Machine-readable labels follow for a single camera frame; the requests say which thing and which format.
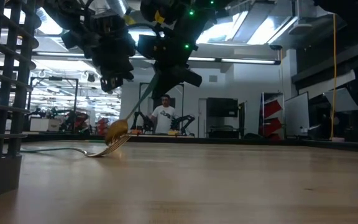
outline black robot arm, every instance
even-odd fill
[[[136,121],[137,121],[137,118],[138,118],[139,116],[142,117],[142,119],[143,119],[143,127],[142,127],[142,129],[143,129],[144,131],[152,131],[152,130],[153,130],[153,127],[154,127],[153,121],[152,121],[148,116],[145,116],[145,115],[144,115],[142,112],[140,112],[140,111],[134,113],[134,122],[133,122],[133,124],[132,124],[131,130],[137,129]]]
[[[171,129],[172,130],[179,130],[180,123],[187,121],[187,123],[181,127],[180,132],[182,135],[186,134],[186,128],[195,120],[193,115],[186,115],[179,118],[173,118],[171,122]]]
[[[155,26],[127,26],[126,20],[112,10],[96,14],[89,9],[92,0],[86,4],[77,0],[45,0],[43,7],[57,24],[69,30],[62,35],[66,48],[79,47],[100,69],[101,88],[105,92],[121,86],[123,79],[134,78],[129,58],[136,50],[146,58],[155,59],[153,68],[158,82],[152,98],[156,99],[181,82],[201,85],[202,78],[188,69],[187,60],[192,51],[197,50],[196,40],[205,24],[215,21],[216,12],[224,10],[231,1],[142,0],[140,11],[148,21],[157,21]],[[164,23],[175,23],[173,30],[162,27]],[[135,46],[128,29],[137,26],[151,27],[156,36],[140,35]]]

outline black wire grid rack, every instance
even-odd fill
[[[30,70],[35,69],[31,61],[33,49],[39,43],[34,38],[34,30],[41,24],[35,14],[36,0],[0,0],[0,40],[1,31],[7,30],[7,41],[0,41],[0,58],[4,65],[0,66],[0,194],[16,189],[19,184],[21,168],[21,139],[27,92],[32,91],[28,85]],[[4,9],[10,8],[10,18],[4,15]],[[21,11],[25,13],[24,24],[20,24]],[[9,106],[10,94],[15,93],[12,106]],[[12,115],[10,132],[6,132],[8,113]]]

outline table surface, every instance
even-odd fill
[[[35,142],[26,148],[103,144]],[[0,223],[357,223],[358,152],[127,142],[24,154]]]

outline cable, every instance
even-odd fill
[[[129,138],[130,138],[130,136],[125,135],[125,136],[117,139],[116,141],[113,140],[112,144],[110,144],[105,150],[103,150],[99,153],[88,152],[86,150],[78,149],[78,148],[74,148],[74,147],[61,147],[61,148],[49,148],[49,149],[23,149],[23,148],[20,148],[19,152],[21,152],[21,153],[37,153],[37,152],[48,152],[48,151],[74,150],[74,151],[84,154],[84,156],[86,156],[86,157],[102,157],[102,156],[105,156],[107,154],[114,152],[116,149],[118,149],[120,146],[122,146],[125,142],[127,142],[129,140]]]
[[[336,15],[333,14],[334,18],[334,94],[333,94],[333,106],[331,111],[331,136],[330,140],[333,140],[334,137],[334,118],[335,118],[335,98],[336,98],[336,75],[337,75],[337,65],[336,65]]]

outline whiteboard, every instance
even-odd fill
[[[331,106],[333,105],[334,91],[328,91],[323,93],[327,98]],[[345,111],[355,111],[358,110],[358,105],[353,100],[351,94],[347,88],[340,88],[336,90],[335,97],[335,111],[336,112],[345,112]]]
[[[287,136],[307,136],[309,122],[308,93],[293,97],[285,102],[285,132]]]

